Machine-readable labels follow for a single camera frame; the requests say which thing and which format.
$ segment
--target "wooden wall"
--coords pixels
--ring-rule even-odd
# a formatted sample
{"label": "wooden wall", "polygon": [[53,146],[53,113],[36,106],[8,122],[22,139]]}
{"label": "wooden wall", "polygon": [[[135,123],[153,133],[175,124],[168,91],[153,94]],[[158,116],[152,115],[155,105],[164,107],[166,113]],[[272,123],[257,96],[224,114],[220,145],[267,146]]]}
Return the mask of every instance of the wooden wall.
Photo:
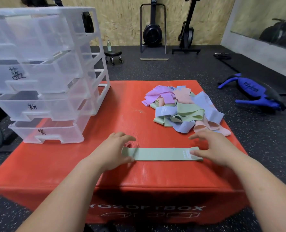
{"label": "wooden wall", "polygon": [[273,18],[286,19],[286,0],[242,0],[231,31],[257,39]]}
{"label": "wooden wall", "polygon": [[[220,44],[235,0],[197,2],[190,26],[195,35],[192,44]],[[97,10],[102,41],[112,45],[140,44],[140,5],[150,0],[62,0],[64,6],[91,6]],[[158,0],[166,6],[167,44],[178,45],[178,35],[186,20],[190,1]],[[20,0],[0,0],[0,7],[19,7]],[[164,10],[157,7],[156,23],[164,33]],[[149,23],[150,7],[142,8],[142,30]]]}

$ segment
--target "black stool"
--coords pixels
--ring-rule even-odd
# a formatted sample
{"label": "black stool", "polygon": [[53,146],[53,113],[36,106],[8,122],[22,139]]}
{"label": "black stool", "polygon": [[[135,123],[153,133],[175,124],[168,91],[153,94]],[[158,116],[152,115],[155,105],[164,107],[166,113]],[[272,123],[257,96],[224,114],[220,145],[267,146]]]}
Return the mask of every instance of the black stool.
{"label": "black stool", "polygon": [[112,51],[105,51],[104,55],[105,55],[105,61],[106,63],[109,63],[109,61],[106,59],[107,57],[110,57],[110,61],[112,63],[112,65],[114,66],[115,63],[113,61],[113,57],[118,56],[119,62],[122,63],[122,57],[121,57],[122,52],[121,51],[116,51],[116,50],[112,50]]}

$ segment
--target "plastic drawer unit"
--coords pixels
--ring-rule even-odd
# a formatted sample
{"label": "plastic drawer unit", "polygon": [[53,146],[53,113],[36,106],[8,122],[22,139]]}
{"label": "plastic drawer unit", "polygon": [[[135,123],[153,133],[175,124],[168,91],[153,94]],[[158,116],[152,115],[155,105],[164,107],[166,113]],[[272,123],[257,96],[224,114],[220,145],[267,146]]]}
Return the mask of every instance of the plastic drawer unit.
{"label": "plastic drawer unit", "polygon": [[73,51],[60,53],[52,61],[0,60],[0,93],[3,94],[66,92],[68,84],[79,77],[83,77],[83,71]]}
{"label": "plastic drawer unit", "polygon": [[52,121],[75,120],[82,101],[90,98],[85,78],[75,79],[67,93],[38,94],[21,91],[0,96],[0,107],[13,121],[32,121],[34,118],[51,118]]}
{"label": "plastic drawer unit", "polygon": [[78,143],[84,140],[83,131],[90,119],[91,103],[84,100],[76,120],[52,121],[35,118],[31,122],[16,121],[9,125],[26,143],[41,144],[45,140],[60,140],[61,143]]}
{"label": "plastic drawer unit", "polygon": [[[60,51],[94,39],[86,33],[82,13],[93,8],[2,8],[0,44],[14,45],[25,61],[52,59]],[[0,50],[0,60],[15,59],[11,48]]]}

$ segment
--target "floor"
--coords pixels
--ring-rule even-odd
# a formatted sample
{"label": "floor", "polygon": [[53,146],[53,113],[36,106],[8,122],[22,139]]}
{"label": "floor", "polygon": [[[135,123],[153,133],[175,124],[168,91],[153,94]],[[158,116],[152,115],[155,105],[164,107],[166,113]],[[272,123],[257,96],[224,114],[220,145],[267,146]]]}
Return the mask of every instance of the floor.
{"label": "floor", "polygon": [[[234,85],[217,89],[217,82],[224,81],[234,71],[213,57],[214,53],[229,52],[222,46],[198,46],[199,55],[190,53],[168,54],[168,61],[140,61],[139,46],[123,46],[123,64],[118,60],[115,66],[108,64],[110,80],[197,80],[210,96],[217,109],[225,113],[225,120],[248,154],[261,162],[286,184],[286,110],[276,114],[264,114],[254,106],[237,105],[235,99],[246,99]],[[264,67],[249,62],[245,67],[262,72]],[[268,83],[269,72],[256,74]],[[283,81],[281,75],[273,76],[273,83]],[[1,123],[5,135],[11,121],[7,117]],[[10,146],[15,148],[21,142],[15,139]],[[0,153],[0,164],[9,153]],[[28,209],[0,196],[0,231],[14,231],[30,215]],[[257,219],[250,208],[245,208],[226,220],[208,226],[194,228],[190,225],[145,225],[145,231],[261,231]],[[99,226],[92,225],[97,231]],[[133,226],[117,225],[118,231],[134,231]]]}

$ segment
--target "person's right hand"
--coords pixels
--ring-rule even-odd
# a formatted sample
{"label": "person's right hand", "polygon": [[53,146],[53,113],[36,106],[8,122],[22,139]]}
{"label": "person's right hand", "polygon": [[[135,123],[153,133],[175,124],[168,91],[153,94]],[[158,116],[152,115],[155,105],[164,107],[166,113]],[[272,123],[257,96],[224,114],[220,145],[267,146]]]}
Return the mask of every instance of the person's right hand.
{"label": "person's right hand", "polygon": [[211,130],[202,130],[188,137],[189,139],[199,138],[207,140],[208,150],[193,150],[190,154],[203,158],[208,158],[216,164],[230,167],[230,162],[240,155],[244,155],[221,133]]}

